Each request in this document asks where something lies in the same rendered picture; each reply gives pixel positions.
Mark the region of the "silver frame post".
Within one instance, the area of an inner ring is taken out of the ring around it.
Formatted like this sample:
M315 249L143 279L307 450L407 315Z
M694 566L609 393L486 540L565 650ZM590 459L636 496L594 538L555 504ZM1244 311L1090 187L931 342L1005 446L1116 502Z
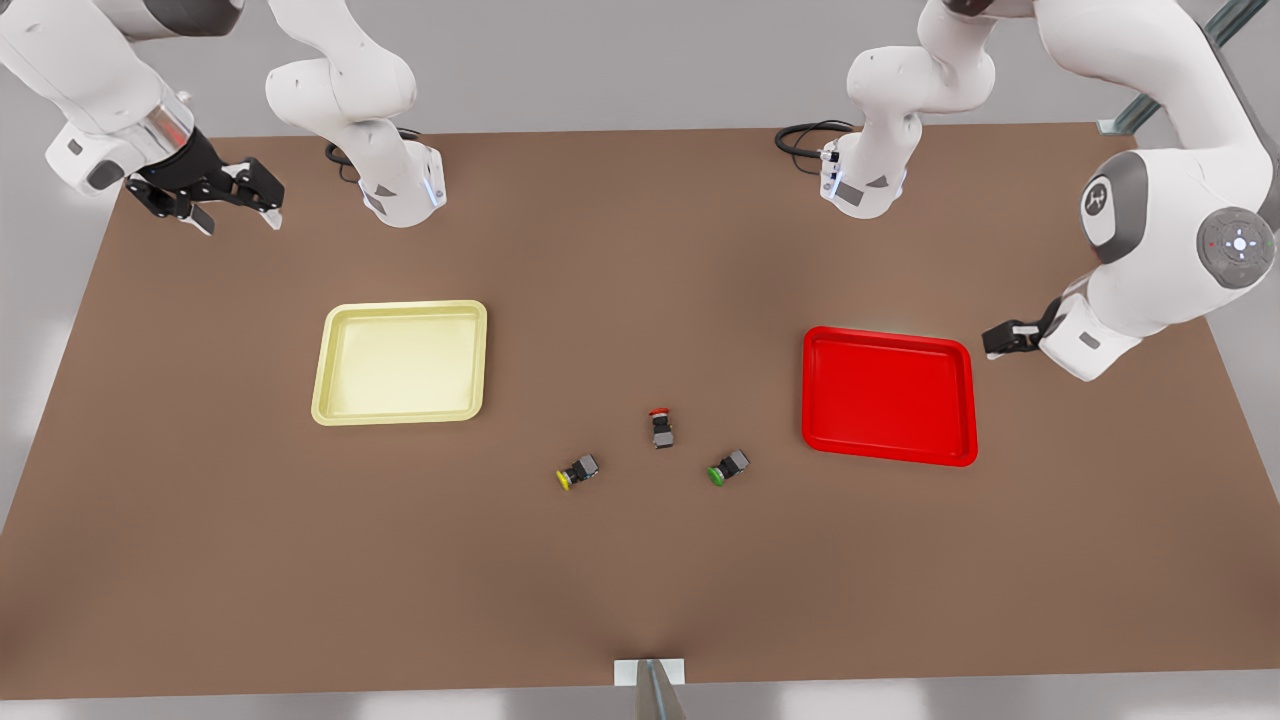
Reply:
M686 683L684 659L621 659L614 685L635 689L634 720L687 720L676 688Z
M1100 0L1107 14L1094 37L1103 46L1092 58L1102 67L1087 74L1139 94L1116 117L1098 122L1101 135L1134 135L1162 109L1184 149L1270 140L1222 47L1275 3L1277 23L1258 37L1266 51L1260 65L1271 73L1268 97L1280 101L1280 0L1216 1L1220 9L1202 26L1178 0Z

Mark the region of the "red tray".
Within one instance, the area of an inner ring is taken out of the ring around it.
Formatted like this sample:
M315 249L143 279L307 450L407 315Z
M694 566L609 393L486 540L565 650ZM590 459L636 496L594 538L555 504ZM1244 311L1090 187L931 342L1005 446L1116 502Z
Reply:
M969 466L979 454L970 354L954 340L813 327L800 427L827 454Z

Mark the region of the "pale yellow tray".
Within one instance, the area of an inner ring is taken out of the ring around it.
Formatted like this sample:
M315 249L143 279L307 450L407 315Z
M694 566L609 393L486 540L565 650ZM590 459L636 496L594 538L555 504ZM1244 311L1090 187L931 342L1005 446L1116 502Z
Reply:
M325 319L321 427L466 421L483 406L488 311L474 300L343 304Z

